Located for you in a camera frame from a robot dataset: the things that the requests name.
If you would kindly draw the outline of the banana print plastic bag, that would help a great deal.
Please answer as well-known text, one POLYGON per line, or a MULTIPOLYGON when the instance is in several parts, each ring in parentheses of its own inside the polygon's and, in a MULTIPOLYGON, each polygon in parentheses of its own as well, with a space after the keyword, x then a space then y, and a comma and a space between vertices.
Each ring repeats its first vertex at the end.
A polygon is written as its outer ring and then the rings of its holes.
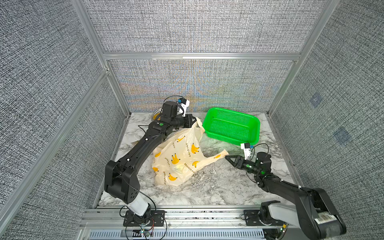
POLYGON ((226 150, 205 157, 200 140, 205 133, 200 119, 191 128, 176 132, 153 150, 156 186, 180 186, 196 172, 229 155, 226 150))

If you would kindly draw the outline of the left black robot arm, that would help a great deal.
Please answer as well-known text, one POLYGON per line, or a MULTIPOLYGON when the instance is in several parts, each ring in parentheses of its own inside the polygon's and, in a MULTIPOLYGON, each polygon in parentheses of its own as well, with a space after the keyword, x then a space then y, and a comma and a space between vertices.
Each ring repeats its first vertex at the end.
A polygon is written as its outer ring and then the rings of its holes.
POLYGON ((141 220, 148 220, 151 217, 151 205, 156 204, 150 204, 143 199, 144 194, 140 191, 138 172, 153 150, 173 131, 191 128, 196 122, 197 119, 192 114, 186 114, 186 108, 182 107, 181 102, 164 102, 158 117, 148 125, 139 142, 116 162, 107 163, 105 192, 122 200, 134 216, 141 220))

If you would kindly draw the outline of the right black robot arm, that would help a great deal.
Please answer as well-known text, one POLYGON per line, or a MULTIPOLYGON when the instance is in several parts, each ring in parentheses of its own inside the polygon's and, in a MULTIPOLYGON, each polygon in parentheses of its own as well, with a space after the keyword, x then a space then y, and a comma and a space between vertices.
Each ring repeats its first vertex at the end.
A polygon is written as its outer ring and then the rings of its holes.
POLYGON ((282 180, 272 173, 271 155, 259 152, 255 162, 242 156, 226 156, 235 168, 254 175, 255 182, 263 191, 275 194, 289 202, 263 202, 258 221, 264 226, 282 222, 286 226, 299 227, 310 240, 322 240, 344 235, 347 227, 327 192, 310 189, 282 180))

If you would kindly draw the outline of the patterned bowl with yellow food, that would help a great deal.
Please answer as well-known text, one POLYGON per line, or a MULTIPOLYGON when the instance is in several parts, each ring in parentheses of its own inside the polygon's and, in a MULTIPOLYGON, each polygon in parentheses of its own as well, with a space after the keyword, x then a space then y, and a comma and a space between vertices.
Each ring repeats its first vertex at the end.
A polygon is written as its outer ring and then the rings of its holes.
POLYGON ((151 121, 155 121, 157 117, 162 113, 162 108, 155 110, 151 115, 151 121))

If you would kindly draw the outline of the green plastic basket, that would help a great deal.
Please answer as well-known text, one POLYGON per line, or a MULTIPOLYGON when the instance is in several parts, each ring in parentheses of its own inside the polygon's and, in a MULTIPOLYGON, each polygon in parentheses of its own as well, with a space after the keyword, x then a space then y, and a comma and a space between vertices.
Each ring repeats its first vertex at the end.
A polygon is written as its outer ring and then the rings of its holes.
POLYGON ((237 146, 256 145, 260 140, 260 127, 257 117, 222 108, 209 109, 203 122, 209 138, 237 146))

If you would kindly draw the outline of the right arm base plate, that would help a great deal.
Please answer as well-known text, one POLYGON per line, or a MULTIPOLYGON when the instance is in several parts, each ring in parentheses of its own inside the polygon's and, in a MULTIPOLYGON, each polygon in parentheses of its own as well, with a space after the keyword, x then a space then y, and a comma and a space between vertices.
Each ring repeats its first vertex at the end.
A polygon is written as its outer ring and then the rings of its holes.
POLYGON ((282 227, 284 223, 279 220, 274 220, 263 213, 260 213, 259 209, 251 209, 243 211, 243 218, 246 222, 246 226, 276 226, 282 227))

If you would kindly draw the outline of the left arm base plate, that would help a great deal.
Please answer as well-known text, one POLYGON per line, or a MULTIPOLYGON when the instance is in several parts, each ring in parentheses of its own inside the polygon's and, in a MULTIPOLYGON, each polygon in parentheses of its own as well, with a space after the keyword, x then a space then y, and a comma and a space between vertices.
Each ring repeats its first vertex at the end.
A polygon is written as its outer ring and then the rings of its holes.
POLYGON ((143 216, 138 216, 132 211, 128 210, 125 213, 123 226, 124 227, 163 227, 165 222, 165 211, 151 210, 144 213, 143 216))

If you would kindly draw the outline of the aluminium front rail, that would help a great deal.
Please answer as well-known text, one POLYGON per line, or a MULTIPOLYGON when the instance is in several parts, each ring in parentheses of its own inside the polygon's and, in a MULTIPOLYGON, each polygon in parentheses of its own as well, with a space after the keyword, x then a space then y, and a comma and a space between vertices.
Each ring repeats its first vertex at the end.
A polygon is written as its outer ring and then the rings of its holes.
POLYGON ((146 226, 123 225, 121 206, 88 209, 77 240, 265 240, 285 230, 285 240, 305 240, 300 228, 274 221, 258 221, 259 206, 159 206, 164 211, 146 226))

